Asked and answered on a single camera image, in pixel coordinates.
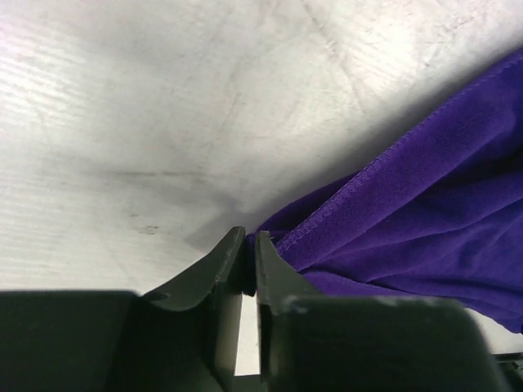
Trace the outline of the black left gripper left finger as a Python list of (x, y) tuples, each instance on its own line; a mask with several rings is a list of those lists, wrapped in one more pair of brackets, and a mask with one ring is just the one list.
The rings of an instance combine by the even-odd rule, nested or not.
[(161, 286), (1, 295), (4, 391), (230, 391), (245, 231)]

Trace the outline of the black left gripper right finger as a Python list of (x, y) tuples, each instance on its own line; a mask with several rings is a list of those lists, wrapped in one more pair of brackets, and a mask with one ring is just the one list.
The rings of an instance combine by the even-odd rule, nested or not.
[(326, 296), (255, 240), (261, 379), (269, 391), (508, 391), (454, 301)]

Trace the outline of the purple cloth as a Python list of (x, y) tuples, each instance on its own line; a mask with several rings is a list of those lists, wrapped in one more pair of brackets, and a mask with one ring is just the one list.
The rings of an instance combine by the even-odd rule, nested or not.
[(261, 229), (328, 295), (451, 298), (521, 332), (521, 52)]

